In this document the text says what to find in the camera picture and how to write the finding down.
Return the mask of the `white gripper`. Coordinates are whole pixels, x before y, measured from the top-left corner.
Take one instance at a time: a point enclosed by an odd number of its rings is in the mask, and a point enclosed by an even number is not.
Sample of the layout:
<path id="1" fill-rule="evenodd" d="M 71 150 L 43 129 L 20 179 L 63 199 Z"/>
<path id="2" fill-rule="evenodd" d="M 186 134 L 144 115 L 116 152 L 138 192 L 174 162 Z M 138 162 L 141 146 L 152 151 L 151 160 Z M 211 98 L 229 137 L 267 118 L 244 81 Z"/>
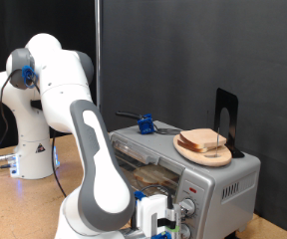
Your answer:
<path id="1" fill-rule="evenodd" d="M 165 231 L 166 196 L 157 194 L 137 200 L 137 228 L 146 237 Z"/>

